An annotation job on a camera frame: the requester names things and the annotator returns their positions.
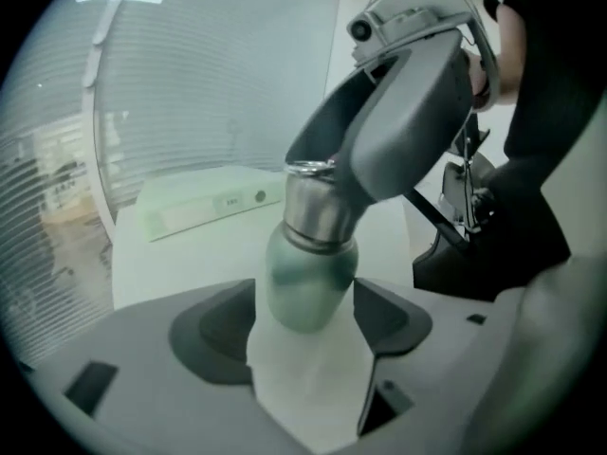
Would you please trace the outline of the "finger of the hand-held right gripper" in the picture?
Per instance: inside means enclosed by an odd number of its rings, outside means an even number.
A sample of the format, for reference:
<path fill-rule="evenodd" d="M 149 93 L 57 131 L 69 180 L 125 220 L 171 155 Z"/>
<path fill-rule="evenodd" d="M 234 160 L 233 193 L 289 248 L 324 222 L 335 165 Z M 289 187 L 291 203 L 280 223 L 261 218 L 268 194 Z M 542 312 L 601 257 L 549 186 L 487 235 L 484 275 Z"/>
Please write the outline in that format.
<path fill-rule="evenodd" d="M 340 150 L 340 195 L 376 203 L 409 192 L 467 121 L 472 91 L 462 34 L 413 42 L 348 127 Z"/>
<path fill-rule="evenodd" d="M 378 66 L 382 80 L 361 67 L 322 102 L 290 145 L 287 167 L 325 167 L 333 155 L 339 167 L 412 165 L 412 50 Z"/>

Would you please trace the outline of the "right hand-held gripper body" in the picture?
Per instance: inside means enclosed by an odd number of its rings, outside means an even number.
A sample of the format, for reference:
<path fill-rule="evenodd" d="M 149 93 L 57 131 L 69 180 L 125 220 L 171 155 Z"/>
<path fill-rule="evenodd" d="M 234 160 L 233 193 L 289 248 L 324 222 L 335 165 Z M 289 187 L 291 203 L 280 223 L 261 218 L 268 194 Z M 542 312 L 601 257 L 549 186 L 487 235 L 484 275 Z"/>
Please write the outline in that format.
<path fill-rule="evenodd" d="M 485 64 L 488 91 L 481 106 L 490 108 L 500 94 L 499 69 L 471 0 L 369 0 L 348 23 L 347 31 L 355 42 L 352 57 L 360 67 L 409 43 L 463 25 L 469 28 Z"/>

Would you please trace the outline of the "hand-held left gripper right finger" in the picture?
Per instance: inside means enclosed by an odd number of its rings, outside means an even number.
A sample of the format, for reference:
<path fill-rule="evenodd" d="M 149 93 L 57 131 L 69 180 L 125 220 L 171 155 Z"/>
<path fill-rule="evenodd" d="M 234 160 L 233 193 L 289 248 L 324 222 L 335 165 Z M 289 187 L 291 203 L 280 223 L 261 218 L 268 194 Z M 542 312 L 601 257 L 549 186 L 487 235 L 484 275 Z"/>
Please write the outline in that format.
<path fill-rule="evenodd" d="M 469 454 L 465 439 L 511 339 L 523 291 L 494 302 L 357 279 L 374 355 L 359 438 L 344 454 Z"/>

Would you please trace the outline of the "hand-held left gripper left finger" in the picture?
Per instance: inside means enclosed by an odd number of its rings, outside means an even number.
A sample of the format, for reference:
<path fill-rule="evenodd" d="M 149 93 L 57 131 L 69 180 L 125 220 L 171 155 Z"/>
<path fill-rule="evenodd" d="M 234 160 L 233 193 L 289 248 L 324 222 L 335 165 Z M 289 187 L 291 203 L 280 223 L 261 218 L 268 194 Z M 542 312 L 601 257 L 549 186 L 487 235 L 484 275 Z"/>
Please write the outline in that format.
<path fill-rule="evenodd" d="M 254 321 L 252 279 L 147 300 L 67 342 L 29 379 L 96 454 L 301 454 L 256 400 Z"/>

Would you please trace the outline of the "person's right hand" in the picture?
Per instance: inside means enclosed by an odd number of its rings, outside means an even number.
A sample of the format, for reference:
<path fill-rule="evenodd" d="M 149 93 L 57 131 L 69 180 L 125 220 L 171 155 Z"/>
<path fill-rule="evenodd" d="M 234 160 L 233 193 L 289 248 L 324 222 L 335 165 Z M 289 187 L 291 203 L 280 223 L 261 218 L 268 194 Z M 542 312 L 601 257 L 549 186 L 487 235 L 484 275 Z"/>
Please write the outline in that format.
<path fill-rule="evenodd" d="M 466 51 L 469 65 L 469 79 L 472 89 L 472 109 L 480 110 L 487 103 L 490 94 L 489 82 L 483 59 L 470 51 Z"/>

